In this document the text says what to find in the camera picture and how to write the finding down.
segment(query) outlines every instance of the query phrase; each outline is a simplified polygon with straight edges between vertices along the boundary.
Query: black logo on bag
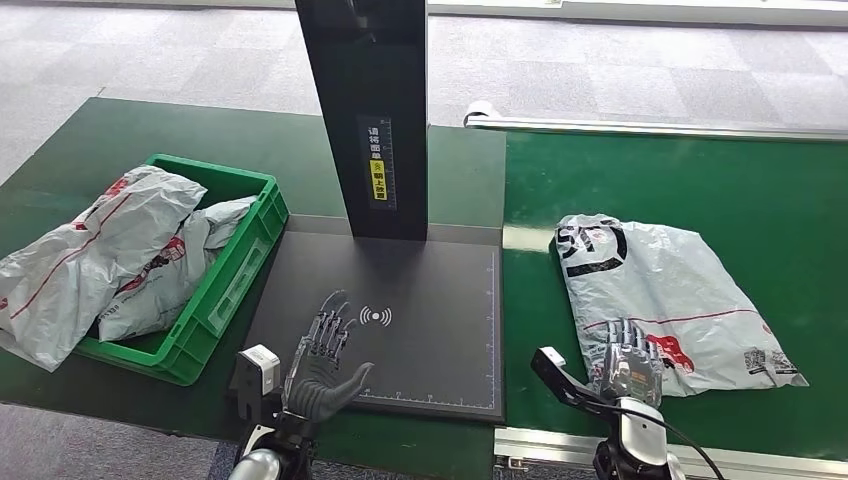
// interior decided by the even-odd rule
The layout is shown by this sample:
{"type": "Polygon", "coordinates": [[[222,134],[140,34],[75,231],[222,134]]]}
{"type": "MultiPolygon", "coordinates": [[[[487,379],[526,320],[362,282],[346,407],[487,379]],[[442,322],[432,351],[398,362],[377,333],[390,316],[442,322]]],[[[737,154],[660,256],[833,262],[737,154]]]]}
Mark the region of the black logo on bag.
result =
{"type": "Polygon", "coordinates": [[[627,239],[624,237],[624,230],[618,225],[615,220],[601,220],[601,225],[593,225],[589,227],[575,227],[566,225],[557,229],[556,241],[560,250],[565,249],[560,254],[562,260],[567,260],[579,250],[578,245],[582,244],[582,248],[587,252],[595,251],[595,244],[592,242],[593,230],[609,230],[615,237],[616,248],[615,256],[603,260],[601,262],[584,263],[582,265],[573,265],[566,267],[565,272],[569,277],[578,277],[587,273],[604,272],[618,268],[624,264],[624,259],[627,258],[627,239]]]}

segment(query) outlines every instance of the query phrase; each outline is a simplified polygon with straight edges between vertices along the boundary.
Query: gray carpet floor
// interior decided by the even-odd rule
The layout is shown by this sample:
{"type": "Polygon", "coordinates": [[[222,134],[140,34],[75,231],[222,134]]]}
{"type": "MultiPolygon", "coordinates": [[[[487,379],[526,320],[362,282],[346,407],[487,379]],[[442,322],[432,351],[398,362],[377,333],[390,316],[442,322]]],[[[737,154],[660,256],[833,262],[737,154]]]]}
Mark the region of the gray carpet floor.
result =
{"type": "MultiPolygon", "coordinates": [[[[0,0],[0,183],[92,96],[320,114],[294,12],[0,0]]],[[[431,122],[459,125],[480,99],[532,117],[846,130],[848,33],[431,18],[431,122]]],[[[12,406],[0,432],[0,480],[217,480],[234,455],[12,406]]]]}

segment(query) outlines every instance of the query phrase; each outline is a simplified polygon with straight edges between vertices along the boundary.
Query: yellow label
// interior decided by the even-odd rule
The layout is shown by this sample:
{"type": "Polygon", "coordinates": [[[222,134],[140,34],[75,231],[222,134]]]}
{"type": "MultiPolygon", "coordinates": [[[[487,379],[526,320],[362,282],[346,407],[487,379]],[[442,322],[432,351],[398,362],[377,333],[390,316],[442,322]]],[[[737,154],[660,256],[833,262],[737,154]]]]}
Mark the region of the yellow label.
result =
{"type": "Polygon", "coordinates": [[[374,192],[374,200],[388,200],[386,193],[386,172],[383,168],[385,163],[382,160],[371,160],[368,163],[371,165],[371,188],[374,192]]]}

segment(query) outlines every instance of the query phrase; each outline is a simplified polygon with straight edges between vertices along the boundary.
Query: qr code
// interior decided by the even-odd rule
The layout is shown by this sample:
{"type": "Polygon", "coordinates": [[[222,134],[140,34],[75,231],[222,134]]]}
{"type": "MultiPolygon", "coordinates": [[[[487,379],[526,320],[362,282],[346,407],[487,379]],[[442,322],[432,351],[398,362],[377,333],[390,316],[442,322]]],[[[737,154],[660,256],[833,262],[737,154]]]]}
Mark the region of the qr code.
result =
{"type": "Polygon", "coordinates": [[[766,352],[755,348],[745,352],[745,368],[750,375],[766,371],[766,352]]]}
{"type": "Polygon", "coordinates": [[[783,352],[772,352],[771,363],[774,364],[775,373],[783,375],[794,375],[798,373],[798,369],[786,358],[786,354],[783,352]]]}

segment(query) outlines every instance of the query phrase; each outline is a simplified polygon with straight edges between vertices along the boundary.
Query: black cable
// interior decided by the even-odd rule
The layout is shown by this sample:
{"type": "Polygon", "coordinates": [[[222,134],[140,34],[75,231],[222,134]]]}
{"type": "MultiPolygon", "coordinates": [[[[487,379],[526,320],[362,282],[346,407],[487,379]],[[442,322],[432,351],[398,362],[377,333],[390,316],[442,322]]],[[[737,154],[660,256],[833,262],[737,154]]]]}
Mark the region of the black cable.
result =
{"type": "Polygon", "coordinates": [[[724,478],[724,476],[721,474],[721,472],[719,471],[718,466],[715,464],[713,459],[710,458],[709,455],[707,455],[707,452],[705,452],[704,449],[701,448],[700,445],[695,443],[694,440],[687,437],[683,432],[681,432],[677,428],[673,427],[671,424],[666,423],[666,422],[664,422],[664,421],[662,421],[658,418],[654,418],[654,417],[652,417],[652,416],[650,416],[646,413],[637,412],[636,410],[630,410],[629,408],[616,407],[616,406],[613,406],[613,405],[605,405],[603,403],[590,402],[590,401],[584,401],[583,403],[588,404],[588,405],[592,405],[593,407],[596,407],[596,408],[606,409],[610,412],[617,412],[619,414],[633,415],[634,417],[644,418],[645,420],[656,423],[657,425],[659,425],[659,426],[665,428],[666,430],[669,430],[671,433],[677,435],[678,438],[683,440],[690,447],[694,448],[695,451],[698,452],[698,455],[700,455],[701,458],[703,458],[704,461],[707,462],[707,465],[709,465],[709,467],[712,469],[713,473],[715,473],[716,478],[718,480],[726,480],[724,478]]]}

